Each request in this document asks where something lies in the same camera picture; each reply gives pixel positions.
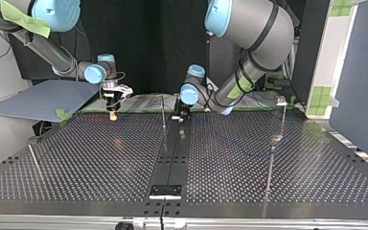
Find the small object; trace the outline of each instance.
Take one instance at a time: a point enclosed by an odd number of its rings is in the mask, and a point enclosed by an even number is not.
[[[274,98],[277,106],[287,106],[287,100],[285,96],[277,96]]]
[[[115,230],[134,230],[132,223],[120,222],[115,226]]]
[[[61,121],[67,121],[72,118],[70,114],[68,114],[64,109],[59,108],[56,109],[57,116],[61,119]]]
[[[27,32],[26,33],[26,40],[25,40],[25,46],[28,46],[30,44],[33,43],[33,41],[35,40],[35,35],[30,33],[30,32]]]
[[[116,120],[118,120],[118,116],[116,115],[116,112],[109,112],[109,120],[111,120],[112,122],[116,122]]]

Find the green tape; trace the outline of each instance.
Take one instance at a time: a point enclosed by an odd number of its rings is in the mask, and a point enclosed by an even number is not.
[[[349,16],[354,6],[354,0],[333,0],[331,17]]]
[[[251,84],[249,80],[247,80],[245,77],[241,77],[241,79],[239,80],[239,85],[241,86],[241,89],[248,92],[252,90],[253,84]],[[229,93],[228,98],[235,100],[235,99],[238,99],[242,94],[243,92],[238,88],[237,85],[235,85],[235,87]]]
[[[68,114],[66,111],[64,111],[64,109],[62,108],[56,109],[56,114],[61,119],[61,121],[67,121],[70,120],[70,118],[72,118],[72,116]]]
[[[38,18],[30,17],[5,0],[1,0],[1,12],[5,20],[13,22],[27,31],[46,38],[50,35],[49,23]]]
[[[315,86],[310,99],[309,115],[324,116],[331,103],[331,87]]]

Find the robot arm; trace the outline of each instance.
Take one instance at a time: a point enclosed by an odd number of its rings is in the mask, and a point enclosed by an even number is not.
[[[72,30],[80,18],[80,0],[7,0],[28,16],[47,21],[52,32]],[[55,74],[87,80],[101,84],[103,96],[107,100],[106,109],[111,120],[116,120],[115,112],[132,93],[132,89],[119,84],[115,58],[99,55],[96,63],[78,62],[66,49],[38,34],[4,20],[0,10],[0,30],[14,35],[36,54],[52,65]]]
[[[247,58],[240,60],[239,68],[217,92],[201,85],[205,75],[201,66],[190,66],[181,88],[181,101],[228,115],[259,78],[287,58],[294,39],[293,24],[285,10],[268,0],[213,0],[205,26],[216,36],[242,47]]]

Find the metal plate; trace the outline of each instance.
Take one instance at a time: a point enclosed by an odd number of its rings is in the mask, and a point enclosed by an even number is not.
[[[185,218],[368,219],[368,164],[322,128],[289,112],[274,152],[282,113],[194,114],[180,127],[172,184],[183,184]]]
[[[0,214],[140,217],[166,134],[161,114],[80,115],[0,171]]]

